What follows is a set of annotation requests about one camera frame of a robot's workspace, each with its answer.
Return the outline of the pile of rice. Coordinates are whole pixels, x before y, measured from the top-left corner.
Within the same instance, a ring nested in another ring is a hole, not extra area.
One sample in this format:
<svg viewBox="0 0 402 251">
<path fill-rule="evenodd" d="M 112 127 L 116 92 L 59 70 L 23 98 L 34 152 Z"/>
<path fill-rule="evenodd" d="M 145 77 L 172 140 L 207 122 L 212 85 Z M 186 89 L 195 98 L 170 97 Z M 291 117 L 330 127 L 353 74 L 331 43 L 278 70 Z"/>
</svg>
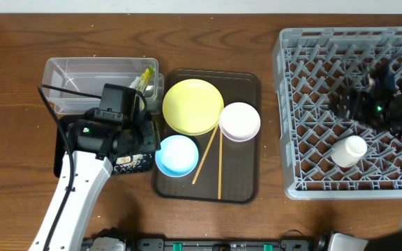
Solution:
<svg viewBox="0 0 402 251">
<path fill-rule="evenodd" d="M 153 166 L 152 162 L 152 154 L 137 154 L 118 158 L 113 167 L 112 173 L 114 175 L 119 175 L 148 172 Z"/>
</svg>

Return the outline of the light blue bowl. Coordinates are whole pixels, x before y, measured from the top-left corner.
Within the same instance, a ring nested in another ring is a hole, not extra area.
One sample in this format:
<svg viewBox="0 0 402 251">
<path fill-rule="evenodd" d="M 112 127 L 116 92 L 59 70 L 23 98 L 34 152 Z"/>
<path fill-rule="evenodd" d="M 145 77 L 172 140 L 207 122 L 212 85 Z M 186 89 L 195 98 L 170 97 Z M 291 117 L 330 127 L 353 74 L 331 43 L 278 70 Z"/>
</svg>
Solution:
<svg viewBox="0 0 402 251">
<path fill-rule="evenodd" d="M 180 178 L 190 174 L 198 164 L 199 151 L 195 142 L 184 135 L 172 135 L 161 142 L 155 154 L 157 168 L 164 175 Z"/>
</svg>

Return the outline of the green snack wrapper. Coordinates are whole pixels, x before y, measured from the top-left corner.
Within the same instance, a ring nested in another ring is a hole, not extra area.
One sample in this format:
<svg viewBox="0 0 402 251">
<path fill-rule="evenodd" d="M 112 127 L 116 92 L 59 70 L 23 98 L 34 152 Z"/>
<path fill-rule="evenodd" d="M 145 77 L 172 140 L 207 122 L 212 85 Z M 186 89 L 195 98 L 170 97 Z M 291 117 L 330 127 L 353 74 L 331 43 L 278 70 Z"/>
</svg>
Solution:
<svg viewBox="0 0 402 251">
<path fill-rule="evenodd" d="M 147 86 L 149 85 L 149 81 L 154 74 L 154 67 L 149 66 L 140 76 L 139 82 L 137 84 L 136 90 L 144 93 L 147 90 Z"/>
</svg>

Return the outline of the white tissue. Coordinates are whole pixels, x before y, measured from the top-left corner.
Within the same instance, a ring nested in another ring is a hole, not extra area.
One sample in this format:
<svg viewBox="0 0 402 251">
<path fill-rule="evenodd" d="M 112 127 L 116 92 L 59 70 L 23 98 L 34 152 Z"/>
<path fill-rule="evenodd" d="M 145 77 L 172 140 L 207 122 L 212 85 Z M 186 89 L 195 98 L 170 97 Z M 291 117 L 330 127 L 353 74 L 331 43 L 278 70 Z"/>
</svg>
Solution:
<svg viewBox="0 0 402 251">
<path fill-rule="evenodd" d="M 140 85 L 140 77 L 136 77 L 128 87 L 136 89 L 139 85 Z"/>
</svg>

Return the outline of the white green cup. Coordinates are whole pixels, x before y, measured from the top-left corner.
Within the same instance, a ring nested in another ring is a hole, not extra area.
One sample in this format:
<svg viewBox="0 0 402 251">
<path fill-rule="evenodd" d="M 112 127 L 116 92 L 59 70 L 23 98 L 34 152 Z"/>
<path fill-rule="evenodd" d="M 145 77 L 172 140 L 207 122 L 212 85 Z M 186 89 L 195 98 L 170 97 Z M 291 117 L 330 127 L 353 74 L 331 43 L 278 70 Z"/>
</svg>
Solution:
<svg viewBox="0 0 402 251">
<path fill-rule="evenodd" d="M 352 135 L 336 142 L 332 149 L 334 152 L 331 159 L 334 163 L 339 167 L 349 168 L 365 156 L 368 146 L 362 137 Z"/>
</svg>

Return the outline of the pink white bowl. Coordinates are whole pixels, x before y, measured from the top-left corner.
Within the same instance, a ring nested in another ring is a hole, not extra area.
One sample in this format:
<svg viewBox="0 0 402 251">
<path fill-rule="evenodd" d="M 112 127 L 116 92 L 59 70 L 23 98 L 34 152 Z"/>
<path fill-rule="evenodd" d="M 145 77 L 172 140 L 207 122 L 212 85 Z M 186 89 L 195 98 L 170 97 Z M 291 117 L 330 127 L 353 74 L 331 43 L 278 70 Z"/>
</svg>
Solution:
<svg viewBox="0 0 402 251">
<path fill-rule="evenodd" d="M 220 114 L 221 132 L 233 142 L 246 142 L 260 131 L 261 119 L 258 111 L 244 102 L 227 105 Z"/>
</svg>

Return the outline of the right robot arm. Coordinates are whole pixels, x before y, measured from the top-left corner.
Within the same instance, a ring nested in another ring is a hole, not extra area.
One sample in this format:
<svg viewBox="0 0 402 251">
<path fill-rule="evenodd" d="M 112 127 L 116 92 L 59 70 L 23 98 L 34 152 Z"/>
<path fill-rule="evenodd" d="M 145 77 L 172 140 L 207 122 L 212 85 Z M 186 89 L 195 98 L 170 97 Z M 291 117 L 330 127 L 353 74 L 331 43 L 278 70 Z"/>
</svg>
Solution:
<svg viewBox="0 0 402 251">
<path fill-rule="evenodd" d="M 335 116 L 360 122 L 375 130 L 387 130 L 402 139 L 402 79 L 397 84 L 385 64 L 372 71 L 368 91 L 345 89 L 332 98 Z M 371 240 L 333 233 L 318 243 L 319 250 L 402 250 L 402 222 L 398 232 Z"/>
</svg>

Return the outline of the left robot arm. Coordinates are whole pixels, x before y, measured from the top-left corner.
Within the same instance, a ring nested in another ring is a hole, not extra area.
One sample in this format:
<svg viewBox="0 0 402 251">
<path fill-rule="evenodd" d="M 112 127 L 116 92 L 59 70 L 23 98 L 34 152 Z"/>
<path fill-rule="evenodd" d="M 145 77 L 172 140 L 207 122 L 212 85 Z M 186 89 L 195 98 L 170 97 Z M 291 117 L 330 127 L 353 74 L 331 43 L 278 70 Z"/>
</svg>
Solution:
<svg viewBox="0 0 402 251">
<path fill-rule="evenodd" d="M 151 169 L 161 140 L 145 89 L 105 84 L 98 107 L 76 117 L 52 115 L 59 182 L 31 250 L 80 249 L 106 181 Z"/>
</svg>

